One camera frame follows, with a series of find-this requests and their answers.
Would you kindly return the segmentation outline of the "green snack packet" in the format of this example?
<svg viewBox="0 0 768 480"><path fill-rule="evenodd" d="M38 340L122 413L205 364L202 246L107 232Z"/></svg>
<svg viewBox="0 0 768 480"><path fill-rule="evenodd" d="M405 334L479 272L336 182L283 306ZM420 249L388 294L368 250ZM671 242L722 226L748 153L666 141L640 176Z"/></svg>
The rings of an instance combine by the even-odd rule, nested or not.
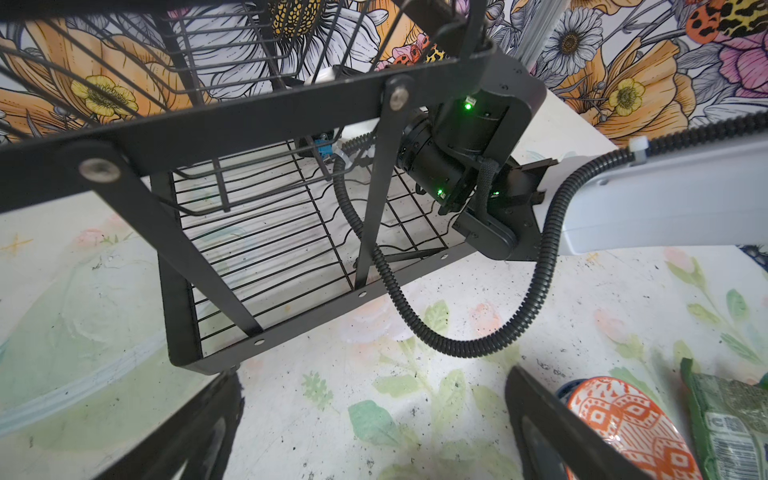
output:
<svg viewBox="0 0 768 480"><path fill-rule="evenodd" d="M692 436L706 479L767 477L767 389L696 373L681 361L688 392Z"/></svg>

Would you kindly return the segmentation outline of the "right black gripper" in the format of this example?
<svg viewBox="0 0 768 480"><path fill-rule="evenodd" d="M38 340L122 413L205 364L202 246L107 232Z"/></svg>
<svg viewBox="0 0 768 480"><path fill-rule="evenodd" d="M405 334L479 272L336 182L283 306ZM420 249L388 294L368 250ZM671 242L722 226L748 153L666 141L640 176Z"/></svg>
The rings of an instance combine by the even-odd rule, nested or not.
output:
<svg viewBox="0 0 768 480"><path fill-rule="evenodd" d="M441 150L426 113L410 113L403 130L396 166L439 205L439 213L459 212L472 192L472 170Z"/></svg>

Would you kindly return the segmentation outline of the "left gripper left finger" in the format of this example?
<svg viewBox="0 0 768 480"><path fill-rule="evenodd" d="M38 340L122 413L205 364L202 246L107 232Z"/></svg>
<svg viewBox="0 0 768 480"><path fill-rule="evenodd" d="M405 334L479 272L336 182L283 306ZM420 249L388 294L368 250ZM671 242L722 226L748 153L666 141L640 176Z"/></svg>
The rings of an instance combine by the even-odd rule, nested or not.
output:
<svg viewBox="0 0 768 480"><path fill-rule="evenodd" d="M225 371L97 477L221 479L244 406L237 371Z"/></svg>

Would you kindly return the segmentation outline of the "orange patterned bowl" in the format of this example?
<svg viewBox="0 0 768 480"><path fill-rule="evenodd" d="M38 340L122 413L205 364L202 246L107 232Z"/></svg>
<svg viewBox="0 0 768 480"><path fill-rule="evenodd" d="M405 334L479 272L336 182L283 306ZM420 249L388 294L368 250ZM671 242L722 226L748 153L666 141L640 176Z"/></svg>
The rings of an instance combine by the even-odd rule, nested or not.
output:
<svg viewBox="0 0 768 480"><path fill-rule="evenodd" d="M556 396L650 478L703 477L672 420L635 386L614 377L593 377L563 385Z"/></svg>

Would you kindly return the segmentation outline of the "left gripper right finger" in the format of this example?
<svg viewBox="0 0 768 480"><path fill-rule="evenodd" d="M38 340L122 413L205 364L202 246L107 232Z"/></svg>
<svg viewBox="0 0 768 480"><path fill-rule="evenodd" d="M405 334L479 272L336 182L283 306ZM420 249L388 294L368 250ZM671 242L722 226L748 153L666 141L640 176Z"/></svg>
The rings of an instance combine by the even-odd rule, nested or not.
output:
<svg viewBox="0 0 768 480"><path fill-rule="evenodd" d="M646 479L647 474L521 366L509 372L505 401L526 479Z"/></svg>

